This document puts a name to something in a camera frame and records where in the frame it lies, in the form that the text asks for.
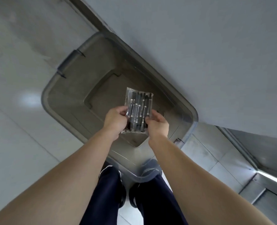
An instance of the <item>gray plastic bin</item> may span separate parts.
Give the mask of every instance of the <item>gray plastic bin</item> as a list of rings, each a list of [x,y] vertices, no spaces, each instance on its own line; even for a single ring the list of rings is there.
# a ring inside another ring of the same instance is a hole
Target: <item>gray plastic bin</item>
[[[168,137],[181,148],[197,125],[196,110],[113,33],[97,32],[74,50],[43,91],[42,104],[84,143],[102,128],[110,108],[124,105],[126,87],[154,94],[153,109],[165,116]],[[134,181],[146,182],[157,174],[143,174],[143,165],[152,158],[148,136],[127,133],[114,141],[107,161]]]

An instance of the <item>plastic pouch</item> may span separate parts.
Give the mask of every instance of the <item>plastic pouch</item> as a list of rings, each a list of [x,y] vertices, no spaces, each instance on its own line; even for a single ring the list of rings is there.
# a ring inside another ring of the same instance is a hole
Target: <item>plastic pouch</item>
[[[127,87],[125,106],[128,106],[126,113],[128,122],[122,133],[148,133],[145,117],[151,117],[152,99],[153,93]]]

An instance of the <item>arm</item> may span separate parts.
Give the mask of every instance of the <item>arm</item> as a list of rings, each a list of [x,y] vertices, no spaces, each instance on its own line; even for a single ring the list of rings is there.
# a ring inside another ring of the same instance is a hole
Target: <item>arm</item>
[[[149,145],[189,224],[272,225],[257,208],[202,169],[167,139],[169,124],[152,110]]]
[[[3,208],[0,224],[79,225],[110,146],[127,124],[125,109],[111,109],[103,129]]]

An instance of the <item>dark blue pants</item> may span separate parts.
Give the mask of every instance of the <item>dark blue pants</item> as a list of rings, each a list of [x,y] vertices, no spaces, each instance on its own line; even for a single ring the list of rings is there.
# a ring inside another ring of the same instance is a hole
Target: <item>dark blue pants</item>
[[[114,167],[105,169],[93,192],[80,225],[117,225],[122,183]],[[136,205],[144,225],[186,224],[180,207],[161,175],[141,183],[136,193]]]

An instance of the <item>floor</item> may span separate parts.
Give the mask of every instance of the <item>floor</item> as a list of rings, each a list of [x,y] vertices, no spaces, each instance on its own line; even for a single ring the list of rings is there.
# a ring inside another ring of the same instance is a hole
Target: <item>floor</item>
[[[0,0],[0,209],[82,145],[43,110],[40,96],[94,32],[64,0]],[[236,192],[254,175],[215,126],[199,123],[182,150]],[[143,224],[129,201],[118,224]]]

